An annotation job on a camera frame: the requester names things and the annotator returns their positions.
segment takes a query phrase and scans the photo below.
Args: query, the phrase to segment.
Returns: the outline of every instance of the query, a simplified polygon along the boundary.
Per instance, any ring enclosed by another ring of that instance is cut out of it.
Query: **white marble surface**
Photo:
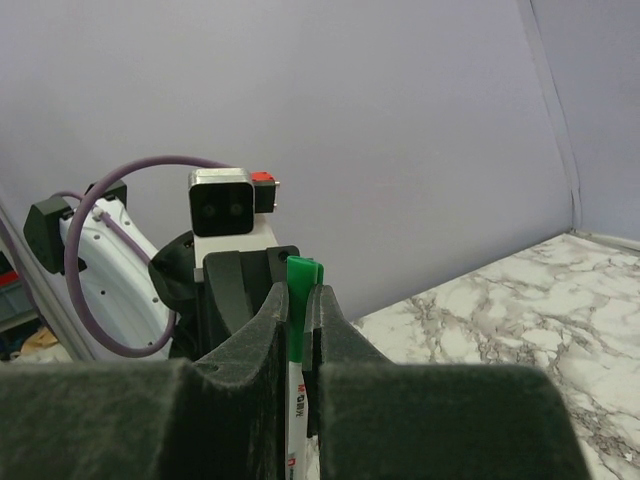
[[[640,479],[640,258],[571,235],[356,322],[398,363],[519,363],[559,388],[592,476]],[[308,479],[319,478],[309,448]]]

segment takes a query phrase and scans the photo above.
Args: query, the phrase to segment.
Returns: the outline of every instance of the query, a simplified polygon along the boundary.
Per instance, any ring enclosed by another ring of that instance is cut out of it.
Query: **purple cable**
[[[87,331],[95,338],[100,345],[123,357],[141,358],[152,355],[164,347],[171,339],[173,328],[175,326],[175,315],[167,322],[167,327],[160,338],[152,345],[141,348],[131,348],[122,345],[109,336],[94,318],[87,301],[82,293],[82,285],[80,284],[80,272],[78,270],[78,249],[80,247],[80,236],[82,234],[82,226],[84,221],[91,212],[95,202],[102,197],[104,192],[113,185],[114,182],[120,180],[124,176],[142,170],[143,168],[155,167],[158,165],[188,165],[198,168],[225,168],[228,165],[223,163],[205,160],[203,158],[182,157],[182,156],[161,156],[149,157],[123,165],[116,168],[102,180],[96,183],[91,190],[84,196],[80,205],[73,215],[73,220],[67,232],[67,242],[64,251],[64,269],[66,272],[67,288],[71,303],[80,317],[80,321]]]
[[[52,195],[53,197],[71,197],[71,198],[75,198],[76,200],[78,200],[79,202],[82,202],[83,200],[83,196],[76,193],[76,192],[71,192],[69,190],[64,190],[62,192],[58,192],[54,195]],[[100,219],[102,219],[104,221],[104,223],[111,229],[113,230],[113,232],[120,238],[120,240],[122,240],[124,242],[124,244],[129,247],[133,253],[136,254],[136,256],[142,260],[145,265],[148,264],[151,259],[149,258],[149,255],[146,254],[146,252],[144,250],[142,250],[142,248],[140,247],[140,245],[138,245],[136,243],[136,241],[131,238],[129,236],[129,234],[127,232],[125,232],[120,225],[118,225],[113,218],[111,217],[111,215],[109,215],[109,213],[102,211],[102,213],[100,214]]]

